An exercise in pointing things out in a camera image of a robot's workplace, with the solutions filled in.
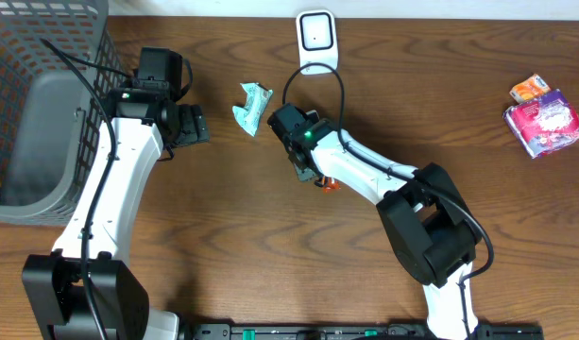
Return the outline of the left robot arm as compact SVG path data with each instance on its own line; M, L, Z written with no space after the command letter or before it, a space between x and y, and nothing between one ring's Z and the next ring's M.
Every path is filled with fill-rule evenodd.
M187 339L181 317L151 307L129 269L135 217L162 153L206 143L198 105L181 103L192 87L190 62L145 47L132 76L94 100L102 124L94 163L77 208L47 255L30 255L22 283L45 339Z

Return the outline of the pink purple snack bag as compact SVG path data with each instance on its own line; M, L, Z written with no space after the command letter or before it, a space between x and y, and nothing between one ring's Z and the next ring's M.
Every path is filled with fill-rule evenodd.
M579 140L579 115L559 89L508 108L503 119L532 159Z

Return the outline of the orange tissue pack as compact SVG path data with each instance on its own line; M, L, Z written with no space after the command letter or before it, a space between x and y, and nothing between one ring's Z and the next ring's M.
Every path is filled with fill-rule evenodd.
M522 82L513 86L509 94L518 103L524 103L548 93L551 89L540 75L532 74Z

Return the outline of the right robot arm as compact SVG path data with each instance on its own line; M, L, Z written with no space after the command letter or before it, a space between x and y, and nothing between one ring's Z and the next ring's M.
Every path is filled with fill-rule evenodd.
M392 250L424 289L427 326L441 339L467 339L478 319L468 279L483 238L448 173L430 163L422 169L371 151L330 120L291 104L267 120L289 160L317 186L337 180L370 201Z

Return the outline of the teal green snack packet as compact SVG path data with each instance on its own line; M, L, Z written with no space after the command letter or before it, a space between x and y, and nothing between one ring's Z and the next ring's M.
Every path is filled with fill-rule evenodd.
M241 87L247 95L246 103L243 107L233 106L232 113L239 127L254 137L274 91L267 90L258 82L241 83Z

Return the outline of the red brown snack packet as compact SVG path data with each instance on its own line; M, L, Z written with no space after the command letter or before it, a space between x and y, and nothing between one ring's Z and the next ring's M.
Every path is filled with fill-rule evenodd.
M340 183L335 178L323 177L322 188L324 193L330 193L340 189Z

